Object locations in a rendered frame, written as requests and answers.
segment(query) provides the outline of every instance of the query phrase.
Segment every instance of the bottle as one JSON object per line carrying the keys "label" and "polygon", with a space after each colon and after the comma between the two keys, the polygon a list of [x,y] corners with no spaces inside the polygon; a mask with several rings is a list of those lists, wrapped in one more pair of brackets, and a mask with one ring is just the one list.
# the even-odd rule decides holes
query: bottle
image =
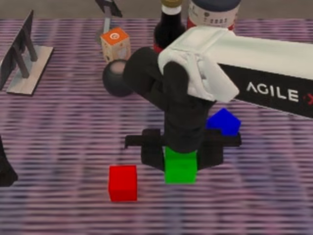
{"label": "bottle", "polygon": [[198,25],[233,30],[241,0],[190,0],[187,28]]}
{"label": "bottle", "polygon": [[182,0],[161,0],[161,3],[161,21],[154,30],[154,51],[157,53],[160,53],[186,31],[181,22]]}

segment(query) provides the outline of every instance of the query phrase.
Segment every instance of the red container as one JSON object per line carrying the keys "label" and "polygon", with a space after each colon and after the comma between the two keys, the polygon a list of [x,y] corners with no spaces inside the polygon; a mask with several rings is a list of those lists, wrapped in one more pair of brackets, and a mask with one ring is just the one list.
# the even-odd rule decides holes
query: red container
{"label": "red container", "polygon": [[187,28],[197,25],[232,30],[241,0],[190,0]]}

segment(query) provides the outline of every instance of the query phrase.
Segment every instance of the cube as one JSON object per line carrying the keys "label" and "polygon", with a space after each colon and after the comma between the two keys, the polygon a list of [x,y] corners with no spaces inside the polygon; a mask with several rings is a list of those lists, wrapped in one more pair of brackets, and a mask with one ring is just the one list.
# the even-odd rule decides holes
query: cube
{"label": "cube", "polygon": [[241,121],[227,109],[221,109],[207,120],[207,129],[220,129],[224,136],[238,135]]}
{"label": "cube", "polygon": [[197,177],[197,152],[177,153],[165,147],[165,183],[193,184]]}
{"label": "cube", "polygon": [[137,201],[136,166],[110,165],[108,188],[112,202]]}

